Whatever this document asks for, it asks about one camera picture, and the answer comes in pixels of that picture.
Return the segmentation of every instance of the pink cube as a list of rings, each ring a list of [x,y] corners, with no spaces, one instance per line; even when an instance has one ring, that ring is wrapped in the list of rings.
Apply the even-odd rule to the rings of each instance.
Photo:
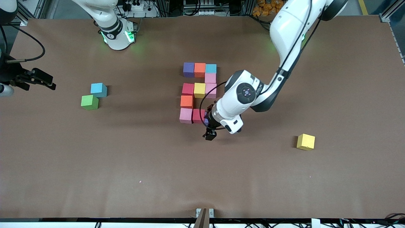
[[[216,73],[205,73],[205,83],[217,83]]]
[[[210,90],[212,90],[216,86],[217,86],[216,83],[206,83],[205,84],[205,94],[207,94]],[[210,99],[217,98],[217,88],[215,88],[213,91],[211,91],[211,93],[209,93],[207,95],[207,98],[210,98]]]
[[[201,110],[201,118],[200,118],[200,112],[199,111],[200,111],[200,109],[198,109],[198,108],[193,109],[193,123],[203,123],[201,121],[201,118],[204,119],[205,110],[204,109]]]
[[[194,95],[194,84],[183,83],[181,95]]]
[[[180,109],[180,123],[192,124],[193,109],[191,108],[181,108]]]

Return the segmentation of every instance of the block arrangement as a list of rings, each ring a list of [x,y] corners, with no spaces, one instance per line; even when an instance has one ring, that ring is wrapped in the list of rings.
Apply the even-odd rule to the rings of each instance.
[[[205,124],[208,124],[208,119],[205,118],[205,110],[196,109],[194,107],[194,98],[204,98],[205,95],[217,86],[217,65],[206,63],[185,62],[183,65],[184,77],[204,78],[204,82],[183,83],[180,98],[180,122],[181,123],[201,123],[200,114]],[[215,88],[207,95],[208,99],[217,97],[217,89]]]
[[[315,136],[310,136],[307,134],[302,134],[298,136],[297,148],[310,151],[314,149]]]
[[[81,106],[86,110],[98,109],[98,99],[107,96],[107,86],[103,83],[92,83],[90,94],[81,97]]]

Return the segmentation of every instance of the green cube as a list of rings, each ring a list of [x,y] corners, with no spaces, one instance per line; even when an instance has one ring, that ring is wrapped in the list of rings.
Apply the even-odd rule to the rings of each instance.
[[[94,95],[82,96],[81,106],[86,110],[98,109],[98,98]]]

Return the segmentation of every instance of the light blue cube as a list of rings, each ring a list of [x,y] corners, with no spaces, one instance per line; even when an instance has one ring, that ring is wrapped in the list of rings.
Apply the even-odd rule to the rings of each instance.
[[[95,97],[106,97],[107,86],[105,86],[103,83],[93,83],[90,88],[90,93]]]
[[[217,73],[217,65],[216,64],[206,64],[205,72],[206,73]]]

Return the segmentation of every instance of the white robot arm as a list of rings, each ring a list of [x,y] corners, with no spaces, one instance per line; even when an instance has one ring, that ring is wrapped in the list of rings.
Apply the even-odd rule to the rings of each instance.
[[[328,21],[338,15],[347,0],[288,0],[270,26],[271,40],[279,53],[280,66],[269,84],[264,84],[246,70],[236,71],[225,84],[225,94],[207,112],[204,135],[212,140],[221,125],[231,134],[243,126],[240,114],[247,108],[265,112],[274,103],[301,54],[301,38],[315,20]]]
[[[104,42],[114,50],[122,50],[135,42],[137,24],[118,18],[114,7],[118,0],[72,0],[83,8],[97,23]]]

